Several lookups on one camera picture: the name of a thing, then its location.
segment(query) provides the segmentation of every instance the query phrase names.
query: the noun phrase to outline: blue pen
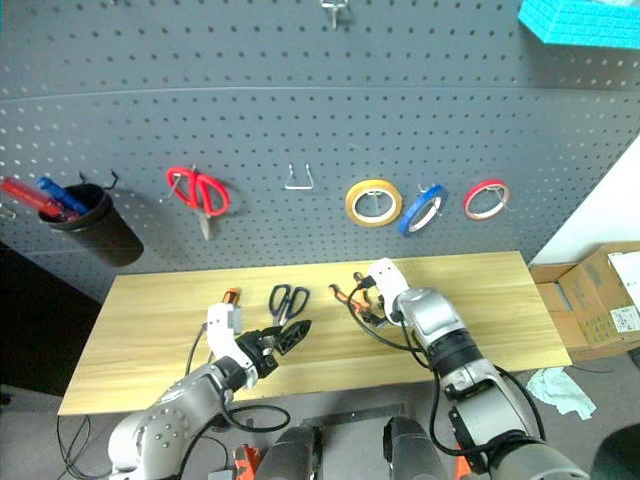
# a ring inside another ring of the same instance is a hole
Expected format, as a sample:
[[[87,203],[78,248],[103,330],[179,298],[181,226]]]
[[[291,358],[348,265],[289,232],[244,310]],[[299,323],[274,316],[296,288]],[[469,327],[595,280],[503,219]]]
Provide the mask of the blue pen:
[[[71,210],[75,210],[80,215],[89,213],[89,209],[85,207],[82,202],[50,178],[40,177],[36,185],[38,185],[39,189],[44,190],[58,200],[62,205]]]

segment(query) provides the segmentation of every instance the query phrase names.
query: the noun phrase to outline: red tape roll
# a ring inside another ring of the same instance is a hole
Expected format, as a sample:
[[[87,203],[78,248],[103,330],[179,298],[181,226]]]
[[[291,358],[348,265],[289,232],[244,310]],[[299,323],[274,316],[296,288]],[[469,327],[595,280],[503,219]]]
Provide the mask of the red tape roll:
[[[476,195],[478,195],[480,192],[484,192],[485,190],[495,191],[500,198],[500,202],[495,207],[487,210],[486,212],[472,212],[470,209],[471,202]],[[471,189],[465,195],[464,202],[462,202],[464,213],[471,220],[487,220],[500,213],[507,206],[507,202],[509,202],[509,196],[509,187],[507,187],[507,184],[502,180],[500,180],[499,178],[485,180],[484,182],[480,182],[479,184],[471,187]]]

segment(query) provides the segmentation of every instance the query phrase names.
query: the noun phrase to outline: blue sponge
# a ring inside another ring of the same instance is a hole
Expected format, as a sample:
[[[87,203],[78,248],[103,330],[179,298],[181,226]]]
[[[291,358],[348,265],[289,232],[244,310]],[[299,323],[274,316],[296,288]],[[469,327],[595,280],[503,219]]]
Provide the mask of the blue sponge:
[[[524,0],[518,19],[543,43],[640,49],[639,7]]]

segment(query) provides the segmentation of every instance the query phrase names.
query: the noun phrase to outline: yellow tape roll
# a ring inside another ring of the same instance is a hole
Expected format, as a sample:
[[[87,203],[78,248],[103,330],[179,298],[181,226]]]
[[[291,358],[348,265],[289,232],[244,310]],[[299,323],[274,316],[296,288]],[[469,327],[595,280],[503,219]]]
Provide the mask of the yellow tape roll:
[[[356,203],[363,196],[378,192],[387,195],[391,199],[391,208],[384,212],[382,215],[370,217],[362,215],[356,210]],[[347,212],[347,216],[358,225],[362,227],[381,227],[393,222],[400,212],[402,212],[402,195],[398,192],[398,189],[393,186],[391,182],[377,178],[374,180],[364,180],[356,183],[347,192],[347,196],[344,199],[344,208]]]

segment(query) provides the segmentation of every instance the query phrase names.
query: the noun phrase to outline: wooden table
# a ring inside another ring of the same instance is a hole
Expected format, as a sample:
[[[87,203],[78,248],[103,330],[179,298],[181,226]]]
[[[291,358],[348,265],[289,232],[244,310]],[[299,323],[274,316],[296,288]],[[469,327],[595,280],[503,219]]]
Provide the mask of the wooden table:
[[[209,305],[240,287],[244,329],[270,325],[273,285],[311,289],[299,318],[313,320],[305,340],[280,367],[236,399],[427,380],[406,352],[379,344],[329,293],[353,287],[352,273],[370,261],[118,276],[80,358],[61,415],[140,410],[182,377]],[[405,258],[396,261],[410,285],[438,287],[453,302],[481,351],[509,370],[570,364],[569,357],[518,252]],[[385,328],[402,342],[399,328]],[[194,361],[206,361],[206,341]]]

